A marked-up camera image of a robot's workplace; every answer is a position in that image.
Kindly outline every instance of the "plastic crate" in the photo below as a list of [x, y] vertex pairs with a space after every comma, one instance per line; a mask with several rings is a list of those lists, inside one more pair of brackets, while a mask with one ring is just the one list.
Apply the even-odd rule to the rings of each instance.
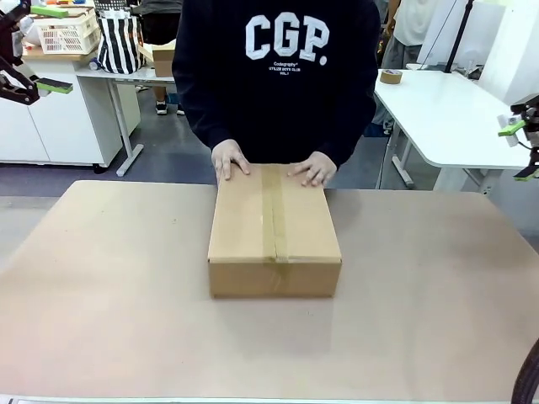
[[93, 5], [99, 17], [103, 17], [102, 12], [104, 11], [129, 9], [129, 4], [126, 0], [94, 0]]
[[34, 18], [45, 54], [87, 55], [101, 38], [95, 11], [90, 7], [67, 7], [64, 19]]

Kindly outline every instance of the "white cabinet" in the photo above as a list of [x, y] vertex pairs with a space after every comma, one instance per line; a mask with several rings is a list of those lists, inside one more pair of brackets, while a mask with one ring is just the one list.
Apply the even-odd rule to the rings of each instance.
[[68, 73], [47, 72], [46, 76], [73, 85], [69, 94], [51, 93], [29, 106], [51, 161], [105, 163], [78, 81]]
[[[69, 94], [51, 93], [26, 106], [0, 99], [0, 162], [108, 167], [122, 142], [107, 82], [77, 77], [66, 58], [26, 61], [40, 77], [69, 82]], [[134, 86], [120, 86], [129, 132], [141, 116]]]
[[48, 162], [26, 105], [0, 98], [0, 161]]

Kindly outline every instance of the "white desk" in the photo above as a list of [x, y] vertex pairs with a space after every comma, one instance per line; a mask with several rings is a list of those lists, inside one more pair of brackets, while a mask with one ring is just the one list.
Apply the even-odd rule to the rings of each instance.
[[137, 72], [132, 74], [116, 74], [109, 73], [105, 70], [93, 71], [88, 67], [81, 68], [76, 71], [78, 77], [90, 77], [104, 79], [107, 83], [107, 87], [112, 97], [113, 105], [115, 107], [116, 119], [118, 126], [120, 127], [120, 135], [124, 142], [125, 152], [127, 158], [123, 164], [118, 168], [116, 174], [118, 177], [123, 177], [130, 166], [135, 162], [139, 154], [141, 154], [144, 146], [142, 144], [131, 147], [129, 141], [129, 130], [125, 120], [124, 112], [121, 108], [120, 93], [118, 91], [118, 84], [143, 84], [145, 86], [165, 86], [167, 84], [173, 84], [173, 77], [156, 77], [155, 70], [150, 67], [143, 67]]
[[[421, 157], [442, 168], [435, 190], [461, 190], [471, 175], [481, 192], [489, 194], [503, 170], [522, 169], [529, 161], [524, 147], [511, 148], [497, 136], [497, 116], [509, 114], [509, 107], [462, 76], [403, 71], [398, 85], [377, 81], [376, 95]], [[398, 133], [387, 144], [382, 173], [394, 160]], [[527, 144], [524, 133], [519, 137]], [[487, 174], [482, 176], [481, 169]]]

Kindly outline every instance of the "packing tape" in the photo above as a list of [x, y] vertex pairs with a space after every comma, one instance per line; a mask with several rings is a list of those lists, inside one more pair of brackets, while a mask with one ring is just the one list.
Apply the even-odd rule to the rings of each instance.
[[385, 84], [399, 84], [403, 79], [403, 73], [399, 70], [382, 70], [380, 81]]
[[285, 205], [280, 181], [280, 166], [262, 166], [262, 243], [264, 261], [272, 271], [273, 291], [286, 288], [287, 241]]
[[266, 166], [262, 166], [262, 249], [264, 261], [274, 263], [277, 259], [275, 251], [273, 223], [273, 176]]

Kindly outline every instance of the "black cable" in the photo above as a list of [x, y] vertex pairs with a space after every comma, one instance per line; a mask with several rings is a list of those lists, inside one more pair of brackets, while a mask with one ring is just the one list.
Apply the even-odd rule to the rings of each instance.
[[539, 341], [531, 348], [516, 378], [511, 404], [532, 404], [539, 384]]
[[525, 145], [524, 143], [522, 143], [521, 141], [519, 141], [519, 145], [521, 145], [521, 146], [524, 147], [525, 149], [531, 150], [531, 147], [526, 146], [526, 145]]
[[451, 6], [451, 10], [449, 10], [449, 13], [447, 13], [446, 20], [445, 20], [444, 23], [442, 24], [442, 26], [441, 26], [441, 28], [440, 28], [440, 32], [439, 32], [438, 35], [436, 36], [436, 39], [435, 39], [435, 41], [433, 42], [432, 46], [430, 47], [429, 53], [427, 53], [427, 56], [424, 58], [424, 62], [423, 62], [423, 64], [421, 65], [421, 67], [419, 68], [419, 70], [423, 69], [424, 64], [427, 62], [427, 58], [429, 57], [430, 52], [434, 49], [434, 47], [435, 47], [435, 45], [436, 45], [436, 41], [438, 40], [438, 38], [440, 38], [441, 31], [444, 30], [444, 27], [446, 26], [446, 22], [447, 22], [447, 20], [449, 19], [449, 16], [451, 15], [451, 13], [452, 13], [452, 11], [453, 11], [453, 8], [455, 8], [455, 4], [456, 4], [456, 0], [453, 2], [453, 5]]
[[474, 1], [475, 0], [468, 0], [468, 3], [464, 8], [464, 15], [462, 16], [461, 26], [458, 28], [458, 32], [456, 33], [455, 43], [453, 44], [453, 49], [451, 49], [451, 54], [449, 55], [449, 60], [447, 61], [444, 73], [451, 73], [451, 67], [453, 66], [453, 61], [455, 61], [458, 47], [461, 44], [462, 36], [464, 35], [464, 30], [466, 29], [466, 24], [468, 23], [468, 18], [470, 17], [470, 12], [472, 11]]

